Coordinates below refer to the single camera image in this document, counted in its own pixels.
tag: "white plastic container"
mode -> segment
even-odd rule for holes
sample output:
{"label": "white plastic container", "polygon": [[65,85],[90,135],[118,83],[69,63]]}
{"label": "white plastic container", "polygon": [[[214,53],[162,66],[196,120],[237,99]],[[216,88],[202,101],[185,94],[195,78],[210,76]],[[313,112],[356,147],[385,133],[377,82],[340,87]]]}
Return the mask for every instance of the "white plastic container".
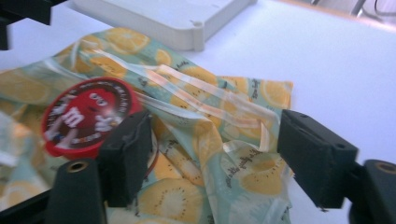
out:
{"label": "white plastic container", "polygon": [[134,29],[177,50],[203,50],[205,41],[257,0],[73,0],[78,10]]}

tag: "crumpled fabric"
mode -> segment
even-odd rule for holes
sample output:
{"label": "crumpled fabric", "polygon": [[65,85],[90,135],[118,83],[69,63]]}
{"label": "crumpled fabric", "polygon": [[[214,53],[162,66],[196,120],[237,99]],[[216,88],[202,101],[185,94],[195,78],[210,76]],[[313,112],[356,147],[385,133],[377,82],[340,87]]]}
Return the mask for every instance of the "crumpled fabric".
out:
{"label": "crumpled fabric", "polygon": [[160,150],[138,206],[107,208],[109,223],[290,223],[290,169],[276,142],[292,83],[215,76],[126,28],[84,36],[0,74],[0,146],[7,145],[0,148],[13,160],[0,167],[0,211],[50,188],[66,159],[43,148],[43,113],[93,77],[131,84],[153,115]]}

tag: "white table surface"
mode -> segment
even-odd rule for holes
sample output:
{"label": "white table surface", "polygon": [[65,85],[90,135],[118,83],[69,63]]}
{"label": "white table surface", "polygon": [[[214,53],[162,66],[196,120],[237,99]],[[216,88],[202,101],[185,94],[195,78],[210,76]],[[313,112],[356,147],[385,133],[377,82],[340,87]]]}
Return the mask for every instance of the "white table surface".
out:
{"label": "white table surface", "polygon": [[[40,61],[107,28],[69,2],[60,4],[52,9],[51,26],[30,20],[9,26],[12,49],[0,51],[0,70]],[[180,53],[217,75],[293,81],[291,108],[358,147],[359,163],[396,163],[395,30],[259,0],[212,36],[204,51]],[[294,181],[290,199],[292,223],[348,223],[349,202],[322,213]]]}

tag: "red circular label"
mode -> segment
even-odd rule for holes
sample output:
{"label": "red circular label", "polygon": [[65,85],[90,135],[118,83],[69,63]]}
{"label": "red circular label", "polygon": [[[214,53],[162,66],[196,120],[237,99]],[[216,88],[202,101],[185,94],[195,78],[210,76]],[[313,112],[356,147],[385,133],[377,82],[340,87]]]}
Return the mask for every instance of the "red circular label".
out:
{"label": "red circular label", "polygon": [[47,109],[43,119],[46,148],[53,156],[69,159],[96,157],[110,131],[139,110],[132,88],[119,79],[99,77],[81,82]]}

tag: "cable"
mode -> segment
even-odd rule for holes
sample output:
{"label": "cable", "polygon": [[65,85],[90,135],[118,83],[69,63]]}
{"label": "cable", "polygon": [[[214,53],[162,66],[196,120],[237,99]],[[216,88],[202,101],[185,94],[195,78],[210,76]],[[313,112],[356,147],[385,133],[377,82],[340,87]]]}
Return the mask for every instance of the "cable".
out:
{"label": "cable", "polygon": [[396,12],[384,12],[384,11],[380,11],[376,8],[376,4],[378,3],[378,0],[375,0],[374,3],[374,11],[375,14],[378,16],[383,16],[383,17],[396,17]]}

